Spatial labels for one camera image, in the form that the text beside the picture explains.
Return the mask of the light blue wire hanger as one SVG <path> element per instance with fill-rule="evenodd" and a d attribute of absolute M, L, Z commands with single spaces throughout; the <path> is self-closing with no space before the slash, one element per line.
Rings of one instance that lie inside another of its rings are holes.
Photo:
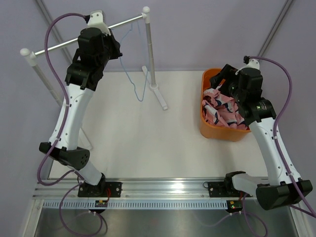
<path fill-rule="evenodd" d="M 122 46 L 123 41 L 128 37 L 129 33 L 133 32 L 134 27 L 133 27 L 134 23 L 129 23 L 130 28 L 128 29 L 128 31 L 122 36 L 122 38 L 119 40 L 119 44 L 120 46 Z M 137 32 L 138 32 L 138 38 L 139 38 L 139 42 L 141 45 L 141 52 L 142 52 L 142 56 L 143 56 L 143 62 L 147 63 L 147 56 L 146 56 L 146 49 L 145 49 L 145 41 L 143 39 L 142 33 L 141 33 L 141 29 L 140 29 L 140 23 L 138 21 L 136 21 L 137 24 Z M 129 72 L 127 71 L 124 62 L 122 60 L 121 57 L 119 57 L 119 62 L 120 62 L 120 66 L 123 69 L 123 72 L 125 73 L 125 75 L 127 76 L 127 79 L 129 80 L 129 82 L 131 83 L 131 85 L 133 86 L 133 90 L 134 90 L 134 94 L 135 97 L 137 99 L 137 101 L 139 101 L 140 103 L 142 103 L 144 101 L 144 97 L 145 97 L 145 93 L 146 93 L 146 86 L 147 86 L 147 82 L 148 82 L 148 73 L 145 73 L 145 79 L 144 79 L 144 85 L 143 85 L 143 92 L 142 92 L 142 96 L 139 97 L 138 93 L 137 93 L 137 88 L 136 88 L 136 84 L 134 83 L 134 81 L 132 80 L 132 78 L 130 77 Z"/>

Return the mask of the pink patterned shorts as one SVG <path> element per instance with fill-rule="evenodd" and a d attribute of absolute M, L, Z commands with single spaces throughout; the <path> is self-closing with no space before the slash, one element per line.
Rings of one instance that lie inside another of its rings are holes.
<path fill-rule="evenodd" d="M 209 125 L 231 129 L 248 130 L 244 118 L 239 114 L 236 101 L 216 89 L 208 88 L 202 94 L 202 118 Z"/>

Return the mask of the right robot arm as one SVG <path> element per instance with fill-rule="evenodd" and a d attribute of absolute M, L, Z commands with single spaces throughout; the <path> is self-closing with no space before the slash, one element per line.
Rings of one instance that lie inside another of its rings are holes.
<path fill-rule="evenodd" d="M 308 195 L 313 186 L 303 180 L 286 151 L 277 128 L 277 115 L 272 103 L 262 97 L 263 77 L 257 63 L 238 70 L 229 64 L 211 77 L 212 88 L 232 97 L 246 126 L 253 133 L 268 174 L 267 182 L 244 171 L 226 174 L 224 192 L 235 196 L 240 191 L 257 198 L 264 210 L 294 205 Z"/>

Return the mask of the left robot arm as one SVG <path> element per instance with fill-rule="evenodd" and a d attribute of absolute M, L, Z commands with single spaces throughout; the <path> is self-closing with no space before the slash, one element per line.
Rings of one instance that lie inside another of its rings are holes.
<path fill-rule="evenodd" d="M 89 160 L 90 151 L 78 146 L 79 130 L 87 105 L 110 60 L 122 56 L 112 32 L 91 27 L 81 31 L 72 64 L 67 68 L 66 93 L 55 130 L 39 151 L 76 171 L 83 179 L 79 197 L 104 197 L 106 178 Z"/>

